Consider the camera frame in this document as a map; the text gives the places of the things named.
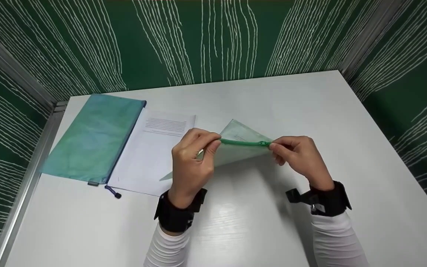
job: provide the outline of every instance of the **teal zipper pouch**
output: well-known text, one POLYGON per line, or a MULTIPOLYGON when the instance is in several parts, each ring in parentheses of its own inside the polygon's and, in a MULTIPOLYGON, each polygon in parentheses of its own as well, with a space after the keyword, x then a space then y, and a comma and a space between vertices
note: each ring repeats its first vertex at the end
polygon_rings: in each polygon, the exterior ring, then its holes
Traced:
MULTIPOLYGON (((218 167, 233 162, 250 159, 271 152, 268 147, 272 140, 259 134, 246 125, 231 120, 230 123, 220 133, 220 146, 215 152, 214 166, 218 167)), ((197 158, 203 158, 203 152, 200 152, 197 158)), ((171 179, 172 173, 167 174, 161 181, 171 179)))
POLYGON ((94 94, 47 158, 42 172, 105 184, 146 101, 94 94))

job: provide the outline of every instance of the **green zipper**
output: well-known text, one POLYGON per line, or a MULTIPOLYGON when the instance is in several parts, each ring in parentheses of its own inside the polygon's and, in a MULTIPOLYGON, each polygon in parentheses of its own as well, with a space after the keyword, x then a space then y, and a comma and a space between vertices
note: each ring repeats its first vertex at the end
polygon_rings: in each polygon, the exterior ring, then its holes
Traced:
POLYGON ((268 147, 271 142, 259 141, 259 142, 242 142, 228 139, 220 139, 220 142, 223 144, 235 144, 235 145, 243 145, 243 146, 266 146, 268 147))

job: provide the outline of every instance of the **metal frame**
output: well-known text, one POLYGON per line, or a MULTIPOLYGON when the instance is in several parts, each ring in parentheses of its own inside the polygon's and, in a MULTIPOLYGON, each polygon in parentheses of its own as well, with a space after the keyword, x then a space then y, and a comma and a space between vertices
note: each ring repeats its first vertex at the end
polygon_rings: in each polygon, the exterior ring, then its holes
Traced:
POLYGON ((31 94, 47 110, 52 110, 55 98, 31 75, 29 72, 12 57, 0 43, 0 68, 31 94))
POLYGON ((360 59, 365 55, 373 41, 378 37, 388 22, 393 18, 403 0, 382 0, 373 13, 362 33, 357 37, 354 46, 350 49, 339 67, 344 79, 349 76, 360 59))
POLYGON ((34 193, 37 183, 40 178, 40 169, 42 164, 49 155, 50 149, 59 129, 60 122, 64 116, 65 105, 58 106, 59 111, 54 111, 47 120, 47 123, 42 131, 42 135, 37 143, 34 154, 29 162, 26 173, 22 180, 21 187, 14 199, 13 207, 0 235, 0 266, 6 264, 7 258, 11 252, 11 248, 16 239, 19 228, 24 219, 24 214, 29 205, 32 194, 34 193))

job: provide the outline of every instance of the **wrist strap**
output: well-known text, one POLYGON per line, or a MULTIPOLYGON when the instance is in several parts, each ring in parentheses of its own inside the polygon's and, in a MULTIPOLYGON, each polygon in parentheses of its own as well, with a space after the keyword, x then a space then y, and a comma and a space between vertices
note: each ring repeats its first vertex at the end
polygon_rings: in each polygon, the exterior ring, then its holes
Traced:
POLYGON ((168 198, 168 191, 159 197, 154 219, 159 218, 159 224, 169 232, 180 233, 192 226, 193 215, 200 211, 207 189, 200 189, 187 208, 177 208, 168 198))
POLYGON ((311 205, 311 214, 334 217, 352 209, 349 197, 341 182, 334 181, 334 189, 321 191, 310 186, 310 191, 300 194, 298 189, 291 189, 286 196, 291 203, 305 203, 311 205))

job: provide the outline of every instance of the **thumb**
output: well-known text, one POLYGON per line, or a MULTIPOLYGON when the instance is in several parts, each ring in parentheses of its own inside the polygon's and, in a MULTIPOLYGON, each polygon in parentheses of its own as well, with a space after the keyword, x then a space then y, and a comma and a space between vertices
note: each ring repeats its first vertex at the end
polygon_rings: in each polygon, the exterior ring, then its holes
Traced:
POLYGON ((222 142, 220 140, 215 140, 205 147, 203 150, 203 160, 202 164, 207 164, 207 166, 214 166, 214 155, 217 152, 217 148, 222 142))
POLYGON ((288 163, 290 163, 293 160, 293 157, 295 157, 295 152, 292 152, 283 145, 271 143, 269 145, 269 148, 271 149, 271 151, 282 157, 288 163))

